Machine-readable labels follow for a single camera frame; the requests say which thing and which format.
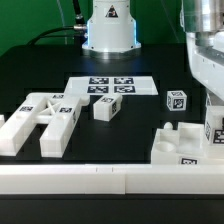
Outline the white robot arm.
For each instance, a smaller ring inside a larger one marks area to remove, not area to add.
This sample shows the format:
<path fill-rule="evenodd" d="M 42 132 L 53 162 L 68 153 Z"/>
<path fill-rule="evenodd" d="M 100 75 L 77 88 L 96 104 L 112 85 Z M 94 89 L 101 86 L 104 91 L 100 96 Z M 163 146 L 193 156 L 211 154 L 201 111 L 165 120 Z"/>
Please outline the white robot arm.
<path fill-rule="evenodd" d="M 141 48 L 130 0 L 93 0 L 83 51 L 108 59 Z M 224 100 L 224 0 L 181 0 L 180 24 L 186 34 L 193 77 Z"/>

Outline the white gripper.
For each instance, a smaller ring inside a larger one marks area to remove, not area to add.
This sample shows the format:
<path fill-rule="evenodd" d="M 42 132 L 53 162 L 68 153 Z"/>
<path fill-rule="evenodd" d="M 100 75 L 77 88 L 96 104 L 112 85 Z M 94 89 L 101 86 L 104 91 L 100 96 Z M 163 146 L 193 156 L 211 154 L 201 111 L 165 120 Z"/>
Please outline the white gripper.
<path fill-rule="evenodd" d="M 212 47 L 195 44 L 195 34 L 186 34 L 188 61 L 192 76 L 224 100 L 224 31 L 214 37 Z"/>

